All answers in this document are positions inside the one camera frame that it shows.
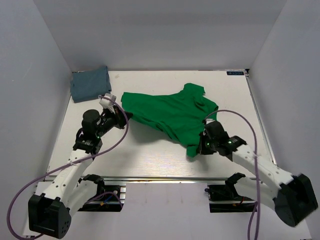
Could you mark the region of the green t shirt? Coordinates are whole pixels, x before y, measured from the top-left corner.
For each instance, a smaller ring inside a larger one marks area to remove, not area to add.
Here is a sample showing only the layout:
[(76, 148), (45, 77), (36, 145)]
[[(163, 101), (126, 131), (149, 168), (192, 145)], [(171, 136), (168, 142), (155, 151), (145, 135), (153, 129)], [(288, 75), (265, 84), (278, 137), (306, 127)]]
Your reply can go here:
[(170, 95), (124, 92), (121, 103), (125, 111), (133, 114), (133, 120), (179, 142), (190, 158), (198, 154), (203, 120), (219, 109), (205, 97), (205, 88), (193, 83), (186, 83), (181, 91)]

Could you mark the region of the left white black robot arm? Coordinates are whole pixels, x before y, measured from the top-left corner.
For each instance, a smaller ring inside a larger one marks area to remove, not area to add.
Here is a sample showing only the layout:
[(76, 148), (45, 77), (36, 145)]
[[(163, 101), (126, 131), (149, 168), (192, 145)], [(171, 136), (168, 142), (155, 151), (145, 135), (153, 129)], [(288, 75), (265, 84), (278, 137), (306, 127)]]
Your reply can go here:
[(62, 239), (68, 232), (72, 216), (91, 198), (105, 196), (102, 177), (83, 175), (99, 153), (102, 136), (112, 128), (124, 129), (132, 118), (131, 112), (121, 112), (117, 106), (98, 112), (87, 110), (82, 115), (82, 127), (62, 169), (40, 195), (33, 194), (28, 201), (28, 226), (33, 232)]

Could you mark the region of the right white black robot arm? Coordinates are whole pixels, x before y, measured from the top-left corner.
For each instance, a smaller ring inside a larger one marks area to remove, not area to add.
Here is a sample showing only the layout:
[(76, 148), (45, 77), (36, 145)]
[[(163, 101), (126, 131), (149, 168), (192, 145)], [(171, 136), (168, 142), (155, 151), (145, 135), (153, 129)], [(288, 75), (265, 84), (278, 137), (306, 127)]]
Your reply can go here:
[(247, 197), (260, 202), (290, 227), (296, 227), (318, 209), (312, 183), (306, 175), (294, 175), (257, 156), (245, 140), (236, 135), (230, 137), (220, 122), (209, 119), (203, 123), (197, 152), (201, 155), (218, 153), (258, 178), (253, 180), (243, 173), (234, 173), (224, 182), (224, 196), (233, 200)]

